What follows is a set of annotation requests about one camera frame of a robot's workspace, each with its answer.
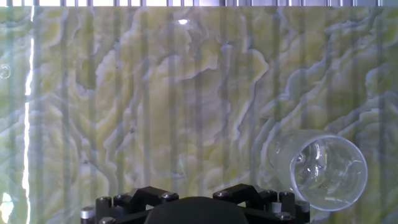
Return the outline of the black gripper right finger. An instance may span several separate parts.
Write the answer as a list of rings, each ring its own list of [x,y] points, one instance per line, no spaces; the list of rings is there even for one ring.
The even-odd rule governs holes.
[[[233,203],[246,223],[309,224],[310,204],[289,191],[276,192],[238,184],[213,193],[215,200]]]

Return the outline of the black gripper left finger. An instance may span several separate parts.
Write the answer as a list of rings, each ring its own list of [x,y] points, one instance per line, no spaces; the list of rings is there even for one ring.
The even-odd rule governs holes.
[[[156,207],[178,199],[177,193],[155,187],[133,188],[125,194],[99,197],[94,205],[83,207],[80,210],[80,223],[141,224],[149,215],[150,210],[147,206]]]

